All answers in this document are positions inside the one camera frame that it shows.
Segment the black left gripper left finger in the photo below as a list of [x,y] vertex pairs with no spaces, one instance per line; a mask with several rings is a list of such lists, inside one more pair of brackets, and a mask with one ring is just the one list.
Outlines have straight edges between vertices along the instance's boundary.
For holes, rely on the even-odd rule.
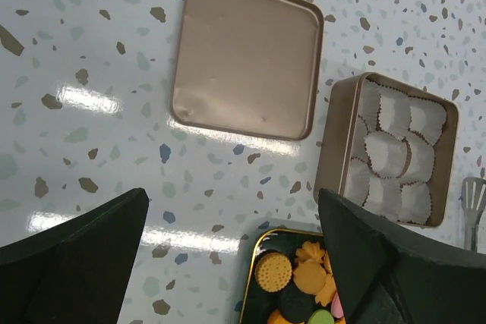
[[1,248],[3,323],[115,323],[149,207],[134,188]]

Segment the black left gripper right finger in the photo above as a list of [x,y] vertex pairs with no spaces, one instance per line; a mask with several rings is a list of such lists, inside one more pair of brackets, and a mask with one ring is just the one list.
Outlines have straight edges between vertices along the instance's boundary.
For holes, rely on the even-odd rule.
[[483,323],[485,256],[430,239],[328,189],[318,214],[347,323]]

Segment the black sandwich cookie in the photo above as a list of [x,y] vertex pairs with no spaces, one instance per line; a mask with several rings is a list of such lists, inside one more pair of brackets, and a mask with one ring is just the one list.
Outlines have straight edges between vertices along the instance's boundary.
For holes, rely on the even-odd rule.
[[279,293],[278,309],[290,323],[306,322],[314,310],[314,297],[291,284]]

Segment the orange dotted round cookie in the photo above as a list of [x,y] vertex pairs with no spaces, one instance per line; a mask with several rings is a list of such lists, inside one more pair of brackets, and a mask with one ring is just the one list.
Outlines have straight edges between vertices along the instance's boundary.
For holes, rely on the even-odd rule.
[[255,268],[255,279],[266,292],[276,293],[284,289],[292,277],[292,264],[282,253],[264,255]]

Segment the silver metal tongs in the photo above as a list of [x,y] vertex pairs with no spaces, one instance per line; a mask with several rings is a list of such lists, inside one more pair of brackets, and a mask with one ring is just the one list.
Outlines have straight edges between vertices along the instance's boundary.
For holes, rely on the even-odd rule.
[[462,182],[461,206],[465,217],[465,249],[478,251],[478,226],[485,210],[485,179],[467,177]]

